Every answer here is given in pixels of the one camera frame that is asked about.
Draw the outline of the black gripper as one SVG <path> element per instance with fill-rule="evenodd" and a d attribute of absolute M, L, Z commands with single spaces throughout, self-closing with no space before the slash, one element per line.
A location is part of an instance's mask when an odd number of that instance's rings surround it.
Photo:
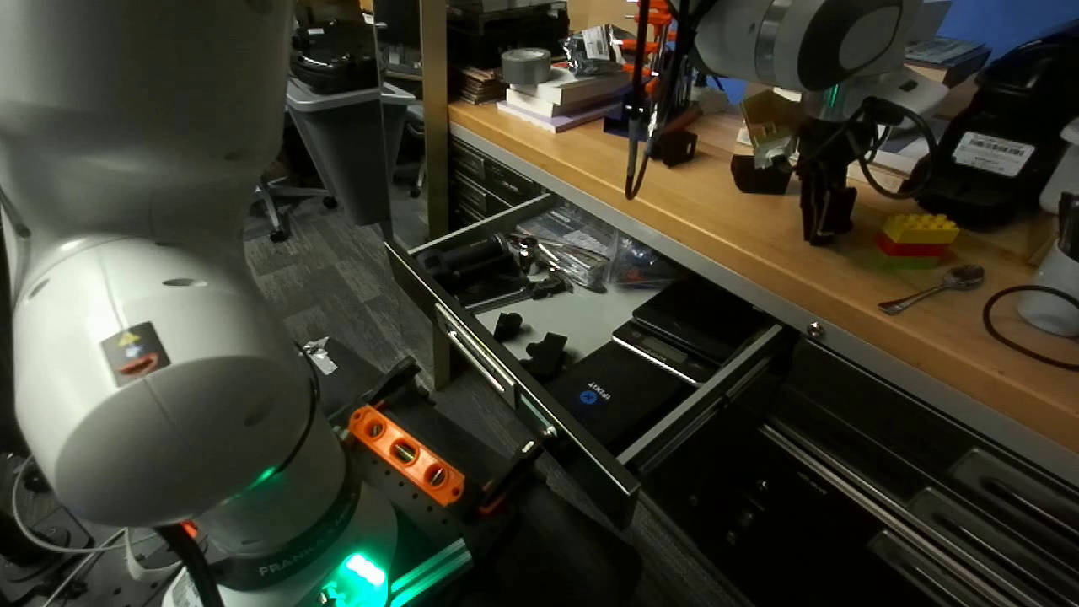
<path fill-rule="evenodd" d="M 848 120 L 809 120 L 799 132 L 799 207 L 803 240 L 809 246 L 830 246 L 837 232 L 854 228 L 855 188 L 846 181 L 846 168 L 862 143 L 862 129 Z"/>

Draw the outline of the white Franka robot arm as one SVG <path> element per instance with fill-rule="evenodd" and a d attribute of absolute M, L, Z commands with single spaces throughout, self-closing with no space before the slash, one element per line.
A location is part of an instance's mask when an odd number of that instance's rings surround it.
<path fill-rule="evenodd" d="M 162 607 L 399 607 L 399 518 L 244 259 L 291 0 L 0 0 L 13 411 L 58 502 L 183 555 Z"/>

